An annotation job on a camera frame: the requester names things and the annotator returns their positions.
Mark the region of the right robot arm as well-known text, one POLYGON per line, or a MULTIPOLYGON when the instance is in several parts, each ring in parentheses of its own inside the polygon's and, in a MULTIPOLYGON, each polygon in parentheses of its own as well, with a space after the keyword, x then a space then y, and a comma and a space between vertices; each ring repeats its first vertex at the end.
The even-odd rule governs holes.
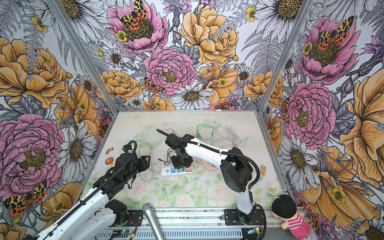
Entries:
POLYGON ((220 149, 207 145, 191 135, 180 138, 161 130, 158 132, 167 137, 165 143, 175 153, 171 157, 171 162, 177 171, 190 167, 193 158, 199 158, 220 168, 224 182, 236 193, 240 222, 249 225, 255 215, 251 188, 260 179, 260 169, 257 164, 244 156, 236 147, 230 150, 220 149))

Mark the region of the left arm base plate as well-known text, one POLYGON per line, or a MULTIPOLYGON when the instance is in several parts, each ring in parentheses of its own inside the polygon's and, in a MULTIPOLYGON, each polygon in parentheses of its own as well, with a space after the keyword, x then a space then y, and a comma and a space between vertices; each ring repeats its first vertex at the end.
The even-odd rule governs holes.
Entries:
POLYGON ((144 213, 142 210, 125 210, 116 215, 114 227, 140 227, 144 213))

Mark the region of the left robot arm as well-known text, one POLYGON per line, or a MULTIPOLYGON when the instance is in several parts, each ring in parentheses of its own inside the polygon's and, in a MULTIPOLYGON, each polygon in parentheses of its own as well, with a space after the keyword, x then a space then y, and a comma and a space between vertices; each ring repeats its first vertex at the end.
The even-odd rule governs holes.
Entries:
POLYGON ((138 173, 150 167, 150 156, 138 157, 135 153, 123 153, 115 165, 107 170, 93 188, 65 213, 56 223, 25 240, 74 240, 97 235, 112 225, 123 225, 129 219, 127 206, 114 197, 138 173))

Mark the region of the pink USB charger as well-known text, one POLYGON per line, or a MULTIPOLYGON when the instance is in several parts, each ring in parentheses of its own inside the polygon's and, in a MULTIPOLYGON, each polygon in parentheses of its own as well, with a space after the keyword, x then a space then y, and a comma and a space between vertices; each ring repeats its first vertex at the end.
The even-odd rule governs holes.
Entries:
POLYGON ((185 168, 186 173, 192 173, 194 171, 194 167, 190 166, 189 168, 185 168))

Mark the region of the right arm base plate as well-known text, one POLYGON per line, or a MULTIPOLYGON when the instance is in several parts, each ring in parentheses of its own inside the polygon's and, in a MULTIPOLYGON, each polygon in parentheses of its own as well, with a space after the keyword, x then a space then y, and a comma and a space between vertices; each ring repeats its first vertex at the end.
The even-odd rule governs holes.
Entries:
POLYGON ((265 213, 262 209, 254 207, 249 214, 238 209, 224 209, 226 226, 261 226, 266 223, 265 213))

